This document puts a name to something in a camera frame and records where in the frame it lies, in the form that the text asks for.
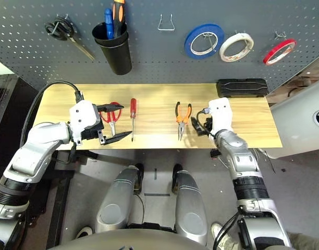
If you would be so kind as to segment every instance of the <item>robot leg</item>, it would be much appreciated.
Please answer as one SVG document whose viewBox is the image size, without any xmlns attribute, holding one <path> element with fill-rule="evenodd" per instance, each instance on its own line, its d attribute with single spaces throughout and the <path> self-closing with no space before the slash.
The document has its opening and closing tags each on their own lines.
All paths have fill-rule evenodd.
<svg viewBox="0 0 319 250">
<path fill-rule="evenodd" d="M 208 225 L 201 193 L 193 177 L 181 165 L 175 165 L 172 190 L 177 193 L 177 233 L 206 245 Z"/>
<path fill-rule="evenodd" d="M 143 166 L 129 166 L 110 186 L 97 213 L 95 232 L 125 228 L 132 208 L 134 190 L 141 190 Z"/>
</svg>

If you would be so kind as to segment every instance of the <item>shoe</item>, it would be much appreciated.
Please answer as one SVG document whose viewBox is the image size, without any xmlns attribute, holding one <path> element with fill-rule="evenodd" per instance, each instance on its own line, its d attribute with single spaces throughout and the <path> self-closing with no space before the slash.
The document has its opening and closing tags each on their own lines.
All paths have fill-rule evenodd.
<svg viewBox="0 0 319 250">
<path fill-rule="evenodd" d="M 215 238 L 217 237 L 218 233 L 220 233 L 220 230 L 222 229 L 222 225 L 215 222 L 212 224 L 211 226 L 211 232 L 213 235 L 213 239 L 215 240 Z M 220 241 L 220 243 L 218 244 L 218 248 L 221 250 L 225 250 L 225 246 L 228 245 L 228 243 L 234 243 L 234 240 L 232 239 L 232 237 L 228 234 L 224 235 L 222 240 Z"/>
<path fill-rule="evenodd" d="M 174 169 L 172 171 L 172 187 L 171 191 L 176 194 L 178 192 L 178 185 L 177 185 L 177 178 L 178 178 L 178 171 L 183 170 L 181 164 L 175 164 Z"/>
<path fill-rule="evenodd" d="M 90 227 L 84 227 L 79 231 L 79 233 L 76 235 L 76 238 L 85 237 L 92 234 L 92 229 Z"/>
</svg>

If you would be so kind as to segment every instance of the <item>gray pegboard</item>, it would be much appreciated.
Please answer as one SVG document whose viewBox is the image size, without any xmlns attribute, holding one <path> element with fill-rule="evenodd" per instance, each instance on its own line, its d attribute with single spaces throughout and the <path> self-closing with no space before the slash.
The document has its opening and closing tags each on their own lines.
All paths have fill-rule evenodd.
<svg viewBox="0 0 319 250">
<path fill-rule="evenodd" d="M 266 79 L 272 91 L 319 56 L 319 0 L 126 0 L 133 69 L 116 76 L 91 35 L 112 2 L 0 1 L 0 61 L 37 89 L 58 79 L 74 83 L 198 83 L 256 77 Z M 164 25 L 173 14 L 174 32 L 157 30 L 161 13 Z M 95 56 L 94 62 L 71 43 L 46 34 L 44 23 L 65 14 L 78 31 L 79 43 Z M 204 60 L 187 57 L 185 38 L 203 23 L 220 25 L 225 38 L 235 31 L 249 33 L 254 39 L 253 51 L 230 63 L 221 61 L 218 53 Z M 262 59 L 279 43 L 274 40 L 275 31 L 285 31 L 298 45 L 280 63 L 266 66 Z"/>
</svg>

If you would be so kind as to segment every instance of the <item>white tape roll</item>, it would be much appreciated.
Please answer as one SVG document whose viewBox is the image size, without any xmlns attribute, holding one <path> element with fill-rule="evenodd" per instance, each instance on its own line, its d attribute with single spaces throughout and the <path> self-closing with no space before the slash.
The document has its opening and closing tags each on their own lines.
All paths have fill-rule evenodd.
<svg viewBox="0 0 319 250">
<path fill-rule="evenodd" d="M 226 49 L 231 46 L 233 43 L 236 43 L 238 41 L 244 40 L 246 43 L 245 48 L 240 52 L 237 53 L 235 55 L 232 56 L 225 56 L 224 53 L 226 51 Z M 221 46 L 220 48 L 220 56 L 221 59 L 223 61 L 226 61 L 227 63 L 231 62 L 231 61 L 237 61 L 239 59 L 242 59 L 244 56 L 246 56 L 253 47 L 253 40 L 250 37 L 250 35 L 246 34 L 246 33 L 238 33 L 236 35 L 233 35 L 231 37 L 229 37 Z"/>
</svg>

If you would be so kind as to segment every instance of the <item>gray floor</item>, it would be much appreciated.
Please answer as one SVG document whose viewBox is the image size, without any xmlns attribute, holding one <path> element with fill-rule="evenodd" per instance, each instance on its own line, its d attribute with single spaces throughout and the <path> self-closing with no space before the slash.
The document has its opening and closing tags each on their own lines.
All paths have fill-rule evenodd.
<svg viewBox="0 0 319 250">
<path fill-rule="evenodd" d="M 145 204 L 145 221 L 173 227 L 176 197 L 171 193 L 172 168 L 181 163 L 195 178 L 203 196 L 209 225 L 214 221 L 224 223 L 236 212 L 236 196 L 228 170 L 218 160 L 212 160 L 207 149 L 157 149 L 157 150 L 105 150 L 98 160 L 88 160 L 77 167 L 73 178 L 64 218 L 62 243 L 73 240 L 84 226 L 94 226 L 95 216 L 110 183 L 128 164 L 144 163 L 145 175 L 141 198 Z M 259 164 L 270 196 L 288 231 L 302 232 L 319 238 L 319 151 L 270 160 L 259 153 Z M 170 196 L 144 196 L 144 193 L 169 193 Z M 30 230 L 32 247 L 36 241 L 45 241 L 47 218 L 40 218 Z M 136 198 L 130 222 L 141 223 L 142 205 Z M 237 237 L 237 229 L 232 230 Z M 208 245 L 212 244 L 208 235 Z M 38 243 L 33 249 L 44 249 Z"/>
</svg>

